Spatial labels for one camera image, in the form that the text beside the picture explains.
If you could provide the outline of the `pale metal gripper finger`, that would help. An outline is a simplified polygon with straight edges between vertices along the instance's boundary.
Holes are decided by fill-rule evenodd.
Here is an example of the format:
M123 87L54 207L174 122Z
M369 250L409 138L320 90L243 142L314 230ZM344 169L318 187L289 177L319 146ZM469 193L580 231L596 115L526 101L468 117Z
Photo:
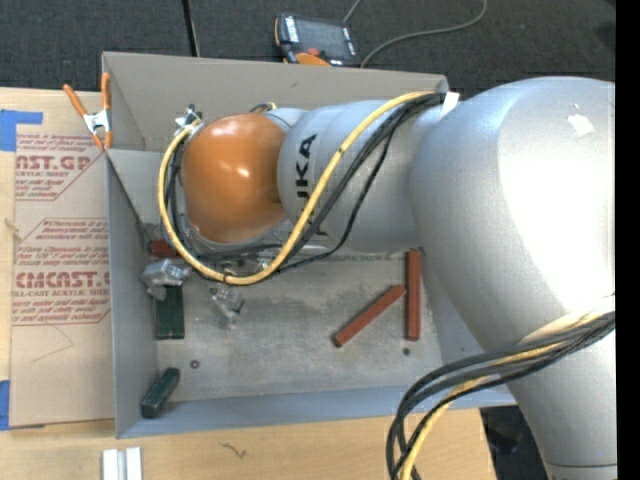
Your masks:
M165 299L169 288L181 287L191 275L190 265L163 259L149 263L141 274L146 292L154 299Z
M219 314L220 326L233 329L241 318L244 299L239 291L227 285L215 285L209 289L213 306Z

